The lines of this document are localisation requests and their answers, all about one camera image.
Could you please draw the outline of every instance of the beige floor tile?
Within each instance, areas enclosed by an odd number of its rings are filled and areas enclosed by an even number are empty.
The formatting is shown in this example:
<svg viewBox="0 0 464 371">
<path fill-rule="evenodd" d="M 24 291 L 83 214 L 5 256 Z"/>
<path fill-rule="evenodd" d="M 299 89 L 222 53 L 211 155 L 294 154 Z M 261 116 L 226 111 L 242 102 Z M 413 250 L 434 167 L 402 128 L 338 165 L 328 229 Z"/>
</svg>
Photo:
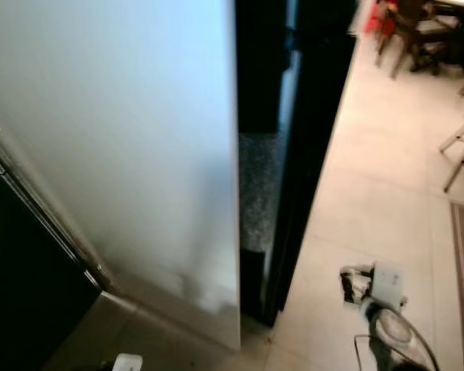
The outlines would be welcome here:
<svg viewBox="0 0 464 371">
<path fill-rule="evenodd" d="M 450 200 L 445 197 L 429 195 L 429 207 L 432 242 L 452 245 L 454 236 Z"/>
<path fill-rule="evenodd" d="M 433 243 L 435 281 L 435 348 L 443 371 L 464 369 L 459 293 L 451 241 Z"/>
<path fill-rule="evenodd" d="M 336 131 L 329 156 L 332 167 L 426 190 L 426 156 L 415 141 L 376 130 Z"/>
<path fill-rule="evenodd" d="M 162 322 L 147 311 L 138 311 L 106 350 L 104 358 L 113 359 L 121 352 L 139 354 L 144 359 L 143 370 L 262 370 L 271 341 L 247 330 L 243 330 L 241 338 L 241 350 L 233 352 Z"/>
<path fill-rule="evenodd" d="M 104 350 L 115 340 L 135 306 L 103 293 L 79 325 L 46 363 L 43 371 L 71 371 L 104 361 Z"/>
<path fill-rule="evenodd" d="M 439 78 L 421 75 L 416 91 L 420 110 L 426 114 L 426 134 L 443 133 L 464 122 L 464 97 L 459 91 L 464 75 L 457 68 L 444 68 Z"/>
<path fill-rule="evenodd" d="M 367 330 L 357 309 L 343 304 L 338 271 L 352 260 L 346 258 L 340 264 L 326 264 L 327 270 L 332 268 L 329 274 L 319 272 L 318 277 L 309 277 L 301 269 L 296 272 L 275 333 L 274 344 L 321 369 L 352 369 L 356 365 L 352 337 Z M 311 271 L 315 273 L 318 268 L 311 267 Z"/>
<path fill-rule="evenodd" d="M 271 340 L 275 335 L 275 331 L 277 331 L 277 322 L 272 328 L 263 325 L 248 315 L 241 313 L 241 332 L 251 333 L 260 336 L 265 340 Z"/>
<path fill-rule="evenodd" d="M 328 168 L 307 233 L 395 260 L 429 267 L 428 196 Z"/>
<path fill-rule="evenodd" d="M 361 52 L 374 54 L 367 47 L 361 49 L 364 49 Z M 390 81 L 367 57 L 358 56 L 347 80 L 336 120 L 336 134 L 347 130 L 377 131 L 421 144 L 426 117 L 420 109 L 418 91 L 410 82 Z"/>
<path fill-rule="evenodd" d="M 310 363 L 305 358 L 273 345 L 264 371 L 328 371 Z"/>
</svg>

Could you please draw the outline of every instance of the dining table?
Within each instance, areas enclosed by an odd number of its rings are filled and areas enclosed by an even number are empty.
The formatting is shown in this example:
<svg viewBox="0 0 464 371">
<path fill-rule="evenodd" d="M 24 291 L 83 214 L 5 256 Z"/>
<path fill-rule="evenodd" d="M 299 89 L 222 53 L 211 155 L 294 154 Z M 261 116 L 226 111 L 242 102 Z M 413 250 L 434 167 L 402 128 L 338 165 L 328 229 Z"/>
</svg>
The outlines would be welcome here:
<svg viewBox="0 0 464 371">
<path fill-rule="evenodd" d="M 436 0 L 435 2 L 464 8 L 464 0 Z"/>
<path fill-rule="evenodd" d="M 464 0 L 434 0 L 441 10 L 446 9 L 446 15 L 453 15 L 457 23 L 453 34 L 432 53 L 432 59 L 440 63 L 460 65 L 464 70 Z"/>
</svg>

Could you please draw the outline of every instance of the electrical cable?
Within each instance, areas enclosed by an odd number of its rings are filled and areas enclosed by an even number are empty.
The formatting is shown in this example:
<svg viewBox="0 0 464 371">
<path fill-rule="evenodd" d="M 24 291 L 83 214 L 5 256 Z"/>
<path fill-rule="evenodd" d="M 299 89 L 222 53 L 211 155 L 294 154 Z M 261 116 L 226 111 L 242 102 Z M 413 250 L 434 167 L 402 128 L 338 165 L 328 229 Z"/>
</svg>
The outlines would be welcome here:
<svg viewBox="0 0 464 371">
<path fill-rule="evenodd" d="M 410 359 L 408 356 L 406 356 L 402 351 L 400 351 L 399 349 L 396 349 L 394 348 L 392 345 L 388 345 L 386 342 L 384 342 L 383 340 L 381 340 L 380 338 L 378 338 L 377 336 L 373 336 L 373 335 L 368 335 L 368 334 L 359 334 L 359 335 L 355 335 L 354 338 L 353 338 L 353 341 L 354 341 L 354 348 L 356 349 L 356 357 L 357 357 L 357 365 L 359 366 L 359 371 L 363 371 L 363 368 L 361 366 L 361 358 L 360 358 L 360 354 L 359 354 L 359 349 L 357 348 L 357 340 L 360 339 L 360 338 L 368 338 L 368 339 L 373 339 L 373 340 L 377 340 L 378 342 L 380 342 L 381 344 L 383 344 L 384 346 L 386 346 L 387 348 L 389 348 L 390 350 L 396 352 L 399 356 L 401 356 L 405 361 L 411 363 L 412 365 L 416 366 L 416 367 L 420 367 L 422 369 L 426 369 L 426 367 L 420 363 L 417 363 L 415 361 L 413 361 L 412 359 Z"/>
<path fill-rule="evenodd" d="M 432 349 L 430 348 L 430 346 L 426 342 L 425 338 L 423 338 L 421 336 L 419 331 L 399 311 L 397 311 L 394 307 L 392 307 L 391 305 L 385 303 L 384 301 L 380 301 L 380 300 L 375 299 L 375 298 L 373 298 L 371 296 L 370 296 L 370 298 L 371 298 L 371 300 L 373 300 L 377 305 L 381 306 L 382 308 L 388 309 L 389 311 L 392 311 L 397 317 L 399 317 L 400 320 L 402 320 L 402 322 L 404 324 L 406 324 L 407 327 L 409 327 L 413 331 L 413 333 L 418 337 L 418 340 L 425 347 L 426 352 L 428 353 L 428 355 L 430 357 L 430 360 L 433 363 L 433 367 L 435 368 L 435 371 L 440 371 L 440 367 L 438 367 L 438 362 L 437 362 L 437 360 L 435 358 L 435 355 L 433 354 Z"/>
</svg>

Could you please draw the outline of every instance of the white power socket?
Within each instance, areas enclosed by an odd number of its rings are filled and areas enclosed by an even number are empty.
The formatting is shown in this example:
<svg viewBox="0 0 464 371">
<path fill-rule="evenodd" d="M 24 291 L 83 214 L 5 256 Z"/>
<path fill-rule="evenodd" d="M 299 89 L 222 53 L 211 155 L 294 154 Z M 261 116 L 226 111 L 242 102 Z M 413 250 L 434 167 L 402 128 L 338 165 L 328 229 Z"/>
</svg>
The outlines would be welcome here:
<svg viewBox="0 0 464 371">
<path fill-rule="evenodd" d="M 370 295 L 392 306 L 396 311 L 401 309 L 404 291 L 404 274 L 391 264 L 375 262 Z"/>
</svg>

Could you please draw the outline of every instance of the wooden chair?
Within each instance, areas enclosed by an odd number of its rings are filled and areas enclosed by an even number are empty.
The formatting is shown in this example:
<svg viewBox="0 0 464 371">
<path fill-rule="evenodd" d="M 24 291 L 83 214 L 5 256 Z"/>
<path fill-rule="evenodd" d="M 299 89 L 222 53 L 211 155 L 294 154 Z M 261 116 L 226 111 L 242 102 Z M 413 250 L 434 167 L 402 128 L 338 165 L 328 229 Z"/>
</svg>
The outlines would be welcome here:
<svg viewBox="0 0 464 371">
<path fill-rule="evenodd" d="M 377 65 L 381 65 L 383 53 L 394 34 L 398 34 L 404 42 L 402 50 L 392 68 L 392 78 L 397 76 L 408 53 L 412 55 L 415 66 L 418 66 L 419 56 L 425 44 L 445 41 L 448 37 L 452 36 L 453 28 L 437 21 L 432 8 L 428 7 L 426 9 L 425 5 L 429 5 L 428 0 L 397 0 L 395 7 L 387 8 L 387 19 L 394 22 L 394 30 L 391 35 L 381 37 Z M 429 30 L 421 30 L 419 26 L 423 21 L 432 21 L 436 27 Z"/>
</svg>

